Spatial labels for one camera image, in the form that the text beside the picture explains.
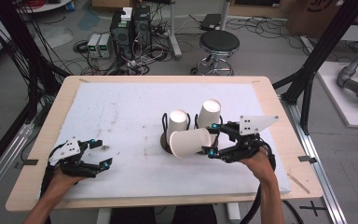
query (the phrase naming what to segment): black stool seat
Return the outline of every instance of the black stool seat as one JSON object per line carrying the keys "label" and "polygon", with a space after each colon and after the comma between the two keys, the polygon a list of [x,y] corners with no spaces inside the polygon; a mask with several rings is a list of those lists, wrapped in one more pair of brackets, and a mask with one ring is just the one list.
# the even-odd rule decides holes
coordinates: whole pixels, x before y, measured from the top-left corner
{"label": "black stool seat", "polygon": [[201,36],[200,44],[213,51],[232,51],[240,46],[240,40],[227,31],[212,30]]}

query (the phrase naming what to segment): black tape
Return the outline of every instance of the black tape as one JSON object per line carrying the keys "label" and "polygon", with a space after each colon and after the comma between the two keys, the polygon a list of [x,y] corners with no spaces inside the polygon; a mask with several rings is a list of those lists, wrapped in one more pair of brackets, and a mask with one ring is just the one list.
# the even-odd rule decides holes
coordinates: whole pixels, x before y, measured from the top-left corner
{"label": "black tape", "polygon": [[298,157],[300,161],[309,161],[311,164],[317,162],[315,158],[311,158],[309,156],[300,156]]}
{"label": "black tape", "polygon": [[39,160],[26,160],[23,165],[37,165]]}

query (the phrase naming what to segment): stool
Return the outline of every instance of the stool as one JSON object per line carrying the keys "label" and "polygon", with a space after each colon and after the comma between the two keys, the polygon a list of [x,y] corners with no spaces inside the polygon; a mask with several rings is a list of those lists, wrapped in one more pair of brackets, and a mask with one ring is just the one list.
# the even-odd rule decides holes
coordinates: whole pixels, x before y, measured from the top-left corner
{"label": "stool", "polygon": [[200,73],[232,76],[234,71],[231,65],[222,59],[228,57],[240,48],[240,40],[227,31],[212,30],[204,33],[200,38],[200,47],[210,55],[191,69],[193,75]]}

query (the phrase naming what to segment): cable bundle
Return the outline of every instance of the cable bundle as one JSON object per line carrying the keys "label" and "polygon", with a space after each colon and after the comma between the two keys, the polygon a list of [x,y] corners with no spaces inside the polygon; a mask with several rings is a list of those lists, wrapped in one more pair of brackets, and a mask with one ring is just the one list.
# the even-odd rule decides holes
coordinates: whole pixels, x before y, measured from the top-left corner
{"label": "cable bundle", "polygon": [[[30,19],[26,10],[21,7],[19,3],[0,0],[0,21],[10,35],[10,37],[8,37],[0,29],[0,43],[13,63],[16,64],[28,85],[28,97],[30,102],[28,120],[31,120],[36,114],[36,107],[40,98],[42,97],[44,99],[46,105],[51,105],[53,97],[57,94],[61,86],[60,83],[62,79],[70,74],[53,65],[49,55],[51,47],[40,33],[37,21],[33,22],[29,20],[44,44],[44,48],[49,56],[49,61],[43,56],[34,42],[25,22],[18,14],[18,10],[23,12],[23,16]],[[6,39],[10,38],[11,42],[7,43]]]}

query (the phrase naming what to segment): human arm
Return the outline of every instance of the human arm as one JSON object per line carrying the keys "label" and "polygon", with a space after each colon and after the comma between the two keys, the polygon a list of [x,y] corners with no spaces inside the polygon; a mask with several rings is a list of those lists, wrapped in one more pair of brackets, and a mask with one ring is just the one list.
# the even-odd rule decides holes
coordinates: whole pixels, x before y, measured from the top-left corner
{"label": "human arm", "polygon": [[279,192],[277,177],[269,164],[266,150],[259,151],[249,159],[240,160],[253,172],[260,181],[261,188],[261,223],[283,224],[281,194]]}
{"label": "human arm", "polygon": [[56,169],[48,189],[28,214],[23,224],[44,224],[51,210],[63,199],[65,193],[75,183],[83,179],[85,177],[65,175],[60,168]]}

